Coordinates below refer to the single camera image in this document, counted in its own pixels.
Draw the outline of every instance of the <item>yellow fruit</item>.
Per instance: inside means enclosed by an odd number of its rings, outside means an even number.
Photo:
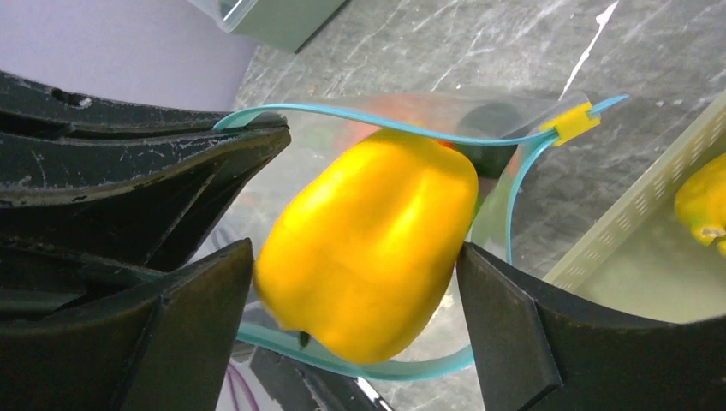
[[[675,215],[699,243],[717,240],[726,257],[726,153],[696,171],[675,194]]]
[[[379,130],[287,206],[254,284],[283,330],[356,364],[388,360],[423,330],[472,221],[477,175],[435,140]]]

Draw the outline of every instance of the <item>white wall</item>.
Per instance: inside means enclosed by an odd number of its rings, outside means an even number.
[[[0,70],[69,92],[229,110],[255,45],[186,0],[0,1]]]

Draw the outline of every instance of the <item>yellow zipper slider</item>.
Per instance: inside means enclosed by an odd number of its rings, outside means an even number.
[[[539,126],[539,131],[547,131],[554,128],[560,138],[552,145],[559,147],[600,124],[599,116],[591,118],[587,115],[587,112],[591,108],[592,104],[589,101],[587,103],[580,104],[577,107],[574,107],[542,124]]]

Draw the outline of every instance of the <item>yellow bell pepper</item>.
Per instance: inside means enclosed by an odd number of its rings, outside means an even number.
[[[356,364],[388,360],[424,329],[472,221],[469,160],[383,129],[349,148],[275,222],[254,285],[282,330]]]
[[[726,153],[696,171],[675,194],[675,214],[699,243],[717,239],[726,257]]]

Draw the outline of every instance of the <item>clear container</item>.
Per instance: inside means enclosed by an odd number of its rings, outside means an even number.
[[[621,99],[622,96],[610,98],[589,111],[598,116]],[[517,188],[534,159],[558,139],[553,129],[540,132],[539,125],[564,111],[586,107],[586,102],[582,93],[563,101],[548,101],[494,90],[471,90],[357,96],[238,111],[215,128],[242,127],[262,111],[282,111],[293,138],[283,152],[248,182],[197,257],[245,237],[252,240],[255,255],[259,254],[287,204],[341,153],[386,127],[438,140],[478,144],[468,156],[477,158],[475,163],[482,167],[480,175],[498,179],[480,182],[481,206],[473,220],[470,238],[501,258],[510,259],[509,227]],[[455,277],[420,335],[393,360],[369,366],[348,364],[317,343],[300,350],[297,333],[280,332],[254,291],[251,289],[248,296],[238,337],[328,371],[410,381],[453,372],[473,361]]]
[[[726,259],[675,219],[676,191],[726,152],[717,98],[544,277],[616,310],[673,323],[726,314]]]

